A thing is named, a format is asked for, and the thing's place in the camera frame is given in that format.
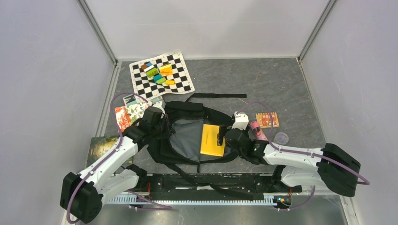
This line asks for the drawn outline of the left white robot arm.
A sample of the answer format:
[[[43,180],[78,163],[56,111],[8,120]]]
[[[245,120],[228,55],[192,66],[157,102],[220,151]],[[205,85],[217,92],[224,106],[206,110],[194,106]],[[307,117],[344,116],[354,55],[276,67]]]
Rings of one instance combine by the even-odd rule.
[[[89,223],[110,199],[132,188],[136,191],[146,188],[146,176],[129,168],[118,175],[114,172],[160,134],[164,116],[162,106],[148,107],[143,117],[121,132],[115,145],[103,156],[82,171],[69,172],[63,178],[60,206],[66,210],[70,224]]]

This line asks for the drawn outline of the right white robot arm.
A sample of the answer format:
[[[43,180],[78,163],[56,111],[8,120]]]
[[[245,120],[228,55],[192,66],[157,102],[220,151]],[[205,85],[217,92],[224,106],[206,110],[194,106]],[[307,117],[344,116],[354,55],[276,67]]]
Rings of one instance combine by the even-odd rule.
[[[255,165],[274,165],[271,186],[276,191],[287,187],[320,186],[346,197],[354,197],[360,178],[358,160],[332,143],[323,148],[297,148],[251,139],[246,130],[222,126],[218,143],[223,143],[244,160]]]

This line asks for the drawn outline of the yellow book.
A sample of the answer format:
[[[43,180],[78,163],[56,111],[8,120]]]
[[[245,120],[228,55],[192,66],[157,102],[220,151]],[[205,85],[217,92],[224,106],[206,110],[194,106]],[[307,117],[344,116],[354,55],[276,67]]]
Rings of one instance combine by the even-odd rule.
[[[218,134],[220,126],[204,124],[202,128],[202,138],[200,153],[208,156],[223,157],[225,143],[218,145]]]

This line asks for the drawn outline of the orange treehouse story book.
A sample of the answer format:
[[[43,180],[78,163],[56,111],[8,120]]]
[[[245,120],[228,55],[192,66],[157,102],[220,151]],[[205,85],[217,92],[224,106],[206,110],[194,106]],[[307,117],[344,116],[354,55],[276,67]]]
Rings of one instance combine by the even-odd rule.
[[[142,118],[145,109],[148,108],[147,103],[133,103],[128,106],[120,106],[115,108],[115,116],[118,127],[123,132],[131,126],[137,119]]]

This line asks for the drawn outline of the black student backpack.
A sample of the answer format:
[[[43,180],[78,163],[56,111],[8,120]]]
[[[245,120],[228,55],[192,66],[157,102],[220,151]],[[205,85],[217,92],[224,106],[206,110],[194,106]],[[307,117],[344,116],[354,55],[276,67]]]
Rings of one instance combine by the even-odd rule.
[[[192,178],[178,167],[179,164],[195,165],[199,172],[201,164],[227,163],[238,156],[236,150],[227,146],[223,157],[200,153],[203,125],[232,127],[233,116],[205,107],[202,103],[191,102],[189,98],[169,101],[164,110],[166,117],[162,119],[162,132],[147,147],[155,162],[164,164],[193,184]]]

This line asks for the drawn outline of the teal paperback book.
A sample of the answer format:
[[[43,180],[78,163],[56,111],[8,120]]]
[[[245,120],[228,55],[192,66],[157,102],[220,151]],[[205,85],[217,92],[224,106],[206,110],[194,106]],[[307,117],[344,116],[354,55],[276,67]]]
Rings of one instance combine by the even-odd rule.
[[[159,102],[159,101],[163,101],[163,98],[162,98],[162,96],[160,96],[160,97],[153,98],[153,99],[151,99],[150,101],[151,101],[152,103],[156,103],[156,102]],[[123,97],[123,102],[124,102],[125,107],[128,107],[128,106],[130,106],[130,105],[133,105],[133,104],[137,104],[137,103],[138,103],[138,102],[136,101],[134,95],[127,95],[127,96]]]

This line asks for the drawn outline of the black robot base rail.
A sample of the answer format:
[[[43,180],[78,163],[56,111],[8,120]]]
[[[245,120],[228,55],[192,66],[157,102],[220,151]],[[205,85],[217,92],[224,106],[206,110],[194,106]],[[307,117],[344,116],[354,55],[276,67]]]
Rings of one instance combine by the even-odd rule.
[[[264,194],[295,194],[301,186],[289,187],[275,175],[263,173],[190,174],[193,184],[176,173],[154,173],[139,179],[133,191],[147,193],[151,200],[212,201],[261,200]]]

